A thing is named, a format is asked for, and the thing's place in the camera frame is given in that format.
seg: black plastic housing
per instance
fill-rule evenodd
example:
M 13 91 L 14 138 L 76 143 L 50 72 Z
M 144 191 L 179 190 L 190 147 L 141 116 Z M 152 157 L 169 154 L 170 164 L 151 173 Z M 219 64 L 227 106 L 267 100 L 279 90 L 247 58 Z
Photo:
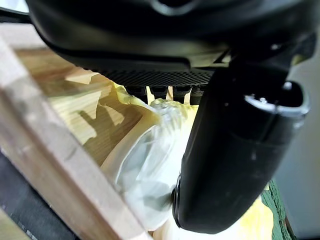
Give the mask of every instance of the black plastic housing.
M 235 223 L 272 178 L 310 109 L 295 82 L 242 88 L 217 70 L 182 160 L 173 214 L 183 229 L 216 234 Z
M 57 54 L 120 85 L 140 87 L 207 84 L 212 71 L 202 68 L 227 49 L 295 41 L 320 19 L 319 0 L 26 2 L 36 30 Z M 190 7 L 165 14 L 155 6 L 163 2 L 174 10 L 175 4 Z

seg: white plastic bag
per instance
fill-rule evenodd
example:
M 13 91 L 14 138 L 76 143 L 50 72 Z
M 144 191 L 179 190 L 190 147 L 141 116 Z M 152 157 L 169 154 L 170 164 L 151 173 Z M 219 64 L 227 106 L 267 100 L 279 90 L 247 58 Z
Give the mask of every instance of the white plastic bag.
M 120 102 L 140 108 L 142 119 L 101 166 L 146 230 L 155 231 L 172 214 L 177 183 L 196 106 L 156 99 L 150 106 L 117 86 Z

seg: wood grain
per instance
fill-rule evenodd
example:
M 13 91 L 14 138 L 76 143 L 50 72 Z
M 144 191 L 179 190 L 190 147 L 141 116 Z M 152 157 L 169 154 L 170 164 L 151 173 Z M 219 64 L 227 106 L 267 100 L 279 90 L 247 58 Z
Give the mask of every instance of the wood grain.
M 43 70 L 33 73 L 37 85 L 8 45 L 0 39 L 0 146 L 10 161 L 81 239 L 149 239 L 40 90 Z M 49 80 L 69 71 L 59 69 Z M 42 89 L 60 97 L 54 87 Z

